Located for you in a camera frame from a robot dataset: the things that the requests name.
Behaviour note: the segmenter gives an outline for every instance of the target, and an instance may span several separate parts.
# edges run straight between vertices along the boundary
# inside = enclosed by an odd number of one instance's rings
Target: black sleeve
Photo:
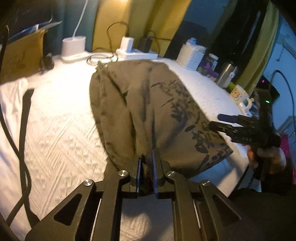
[[[262,192],[277,193],[286,195],[293,183],[292,160],[286,158],[286,168],[276,174],[267,174],[265,180],[261,182]]]

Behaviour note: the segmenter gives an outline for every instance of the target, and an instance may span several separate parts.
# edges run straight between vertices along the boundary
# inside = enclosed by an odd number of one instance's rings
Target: person
[[[258,167],[257,157],[271,161],[269,172],[261,182],[262,192],[242,188],[229,199],[252,219],[268,241],[296,240],[296,185],[293,185],[292,160],[281,148],[247,147],[249,166]]]

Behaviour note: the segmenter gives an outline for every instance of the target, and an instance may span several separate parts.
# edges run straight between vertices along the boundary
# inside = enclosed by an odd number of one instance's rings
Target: jar lid
[[[213,58],[214,60],[218,60],[218,59],[219,59],[219,57],[217,57],[216,55],[214,55],[214,54],[212,54],[212,53],[209,53],[209,56],[210,56],[211,58]]]

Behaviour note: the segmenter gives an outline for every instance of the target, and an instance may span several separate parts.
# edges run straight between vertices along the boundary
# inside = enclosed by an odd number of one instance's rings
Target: yellow curtain
[[[107,28],[114,22],[124,21],[129,25],[130,36],[139,38],[147,31],[153,30],[159,38],[172,39],[178,30],[191,0],[104,0],[99,6],[94,28],[93,49],[103,47],[109,49],[106,35]],[[110,28],[113,51],[120,47],[125,35],[124,25]],[[169,41],[159,40],[160,57],[162,57]],[[157,52],[156,44],[152,50]]]
[[[269,2],[253,55],[244,72],[236,82],[236,84],[242,86],[248,94],[253,92],[267,65],[278,25],[279,11]]]

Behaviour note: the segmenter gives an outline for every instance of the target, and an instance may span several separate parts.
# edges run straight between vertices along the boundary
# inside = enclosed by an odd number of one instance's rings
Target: human hand
[[[274,146],[264,149],[258,148],[257,151],[255,151],[253,147],[248,145],[247,156],[249,158],[249,166],[254,169],[258,167],[258,156],[261,158],[268,158],[271,162],[269,174],[280,172],[284,170],[287,165],[283,150]]]

